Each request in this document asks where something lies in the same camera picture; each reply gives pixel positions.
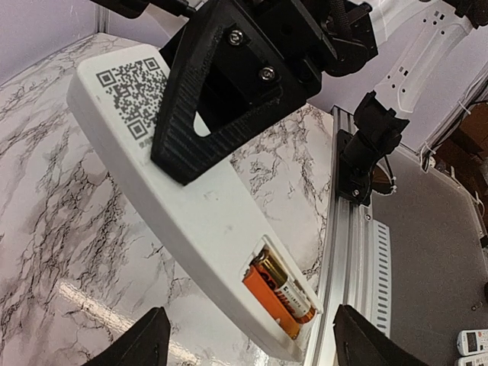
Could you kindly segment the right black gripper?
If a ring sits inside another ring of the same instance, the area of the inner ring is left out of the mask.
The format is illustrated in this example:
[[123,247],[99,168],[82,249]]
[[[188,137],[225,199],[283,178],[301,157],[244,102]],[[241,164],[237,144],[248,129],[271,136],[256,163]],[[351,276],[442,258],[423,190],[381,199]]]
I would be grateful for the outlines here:
[[371,12],[351,1],[206,2],[160,51],[170,73],[151,160],[187,185],[304,106],[323,73],[361,70],[378,55]]

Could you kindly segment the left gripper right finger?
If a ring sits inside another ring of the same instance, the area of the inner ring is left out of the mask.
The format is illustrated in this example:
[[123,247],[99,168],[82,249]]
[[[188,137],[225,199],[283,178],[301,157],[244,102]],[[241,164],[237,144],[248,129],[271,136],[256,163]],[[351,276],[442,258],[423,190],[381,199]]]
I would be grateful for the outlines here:
[[339,365],[419,365],[350,305],[339,305],[333,323]]

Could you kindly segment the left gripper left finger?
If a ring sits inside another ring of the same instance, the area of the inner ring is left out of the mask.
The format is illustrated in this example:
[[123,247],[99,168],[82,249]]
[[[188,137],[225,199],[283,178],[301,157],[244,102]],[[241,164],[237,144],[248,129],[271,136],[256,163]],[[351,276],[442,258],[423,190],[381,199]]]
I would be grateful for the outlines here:
[[121,337],[83,366],[165,366],[171,325],[163,307],[153,307]]

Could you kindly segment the orange AA battery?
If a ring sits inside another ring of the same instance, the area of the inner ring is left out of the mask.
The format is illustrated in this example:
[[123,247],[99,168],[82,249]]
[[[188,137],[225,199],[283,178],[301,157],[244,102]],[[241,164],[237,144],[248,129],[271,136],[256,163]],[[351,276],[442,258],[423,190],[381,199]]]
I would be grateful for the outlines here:
[[291,339],[296,339],[301,324],[287,311],[254,266],[249,266],[242,282],[287,335]]

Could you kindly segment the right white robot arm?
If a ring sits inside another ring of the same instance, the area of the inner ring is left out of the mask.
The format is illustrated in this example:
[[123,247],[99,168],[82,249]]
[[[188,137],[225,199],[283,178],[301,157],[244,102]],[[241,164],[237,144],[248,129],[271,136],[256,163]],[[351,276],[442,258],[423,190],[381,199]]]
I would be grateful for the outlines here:
[[359,71],[425,13],[417,39],[355,111],[353,141],[377,161],[399,144],[437,64],[487,24],[485,1],[208,1],[179,12],[188,22],[161,50],[170,74],[151,158],[183,185],[301,108],[323,74]]

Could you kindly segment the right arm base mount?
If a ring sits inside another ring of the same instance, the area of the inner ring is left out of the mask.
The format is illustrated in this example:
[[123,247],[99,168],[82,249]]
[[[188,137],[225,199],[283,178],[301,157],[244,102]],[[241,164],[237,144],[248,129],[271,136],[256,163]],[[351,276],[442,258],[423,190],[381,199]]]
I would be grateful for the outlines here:
[[371,91],[354,113],[358,128],[351,134],[340,130],[338,142],[338,195],[356,205],[371,203],[373,171],[377,163],[400,144],[409,120],[397,117],[394,109],[385,108]]

